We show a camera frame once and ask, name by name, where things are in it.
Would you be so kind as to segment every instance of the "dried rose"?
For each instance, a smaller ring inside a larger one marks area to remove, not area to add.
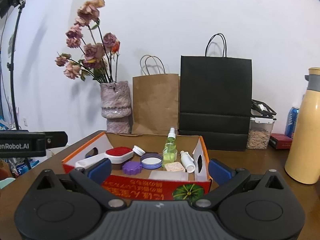
[[[111,52],[112,53],[116,53],[119,51],[119,48],[120,48],[120,41],[116,41],[116,44],[111,48]]]
[[[84,27],[84,26],[88,26],[89,25],[89,23],[90,23],[90,21],[88,21],[88,20],[85,20],[85,19],[82,19],[81,17],[77,17],[76,19],[75,19],[75,25],[79,25],[79,26],[81,26],[81,27]]]
[[[55,62],[59,67],[63,67],[68,62],[68,60],[66,57],[59,56],[56,58]]]
[[[108,52],[116,45],[116,42],[117,42],[117,37],[112,33],[106,33],[103,36],[103,45]]]
[[[66,43],[69,48],[79,48],[81,44],[81,40],[77,38],[71,38],[71,39],[67,38]]]
[[[102,43],[97,43],[97,45],[89,43],[84,46],[84,57],[86,60],[96,59],[97,62],[100,62],[104,54],[105,52]]]
[[[66,57],[67,59],[71,59],[71,54],[62,53],[60,56],[61,57]]]
[[[66,35],[69,39],[76,38],[81,39],[83,34],[81,33],[81,28],[79,25],[73,25],[70,29],[66,32]]]
[[[87,60],[83,60],[82,64],[87,68],[100,68],[101,67],[101,62],[98,62],[95,59],[91,59],[91,60],[89,60],[89,62]]]
[[[86,1],[84,5],[89,5],[92,4],[95,8],[101,8],[105,6],[104,0],[91,0],[91,1]]]
[[[77,10],[77,14],[85,21],[90,22],[91,20],[94,20],[96,22],[99,18],[100,12],[95,6],[89,4],[81,6],[80,9]]]
[[[80,73],[79,65],[72,65],[70,62],[67,64],[65,71],[63,72],[68,78],[76,79]]]

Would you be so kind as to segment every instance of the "blue can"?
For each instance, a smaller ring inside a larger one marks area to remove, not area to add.
[[[287,125],[285,127],[284,135],[293,138],[294,130],[298,119],[299,108],[292,107],[288,114]]]

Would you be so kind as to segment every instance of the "blue gripper pad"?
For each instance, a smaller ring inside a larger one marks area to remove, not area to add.
[[[111,174],[111,161],[104,158],[85,170],[85,175],[99,185]]]
[[[208,169],[210,176],[218,185],[222,185],[236,174],[235,170],[219,162],[217,159],[209,161]]]

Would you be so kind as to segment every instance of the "brown table surface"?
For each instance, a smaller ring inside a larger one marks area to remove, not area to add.
[[[13,222],[13,214],[22,197],[33,183],[34,179],[43,169],[52,169],[55,173],[63,173],[60,161],[76,150],[80,145],[90,140],[101,131],[76,142],[67,149],[59,152],[45,162],[37,165],[31,171],[19,177],[1,190],[0,196],[0,239],[21,240]],[[251,173],[264,174],[268,169],[280,171],[292,191],[300,201],[306,214],[306,222],[300,233],[299,240],[320,239],[320,182],[314,185],[303,185],[292,180],[284,171],[284,163],[288,155],[287,150],[246,150],[245,152],[233,151],[208,151],[209,158],[217,158],[231,168],[243,167]]]

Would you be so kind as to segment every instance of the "black bag handle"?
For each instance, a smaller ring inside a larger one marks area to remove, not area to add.
[[[223,35],[222,33],[217,33],[217,34],[213,35],[213,36],[210,38],[210,40],[209,40],[209,42],[208,42],[208,44],[207,44],[207,47],[205,48],[205,54],[204,54],[205,57],[207,57],[208,48],[209,48],[209,45],[210,45],[211,41],[212,41],[213,38],[214,38],[215,36],[217,36],[217,35],[219,35],[219,36],[222,38],[222,41],[223,41],[223,53],[222,53],[222,57],[224,56],[224,50],[225,50],[225,49],[226,49],[226,55],[225,55],[225,57],[227,57],[227,41],[226,41],[226,38],[224,37],[224,35]]]

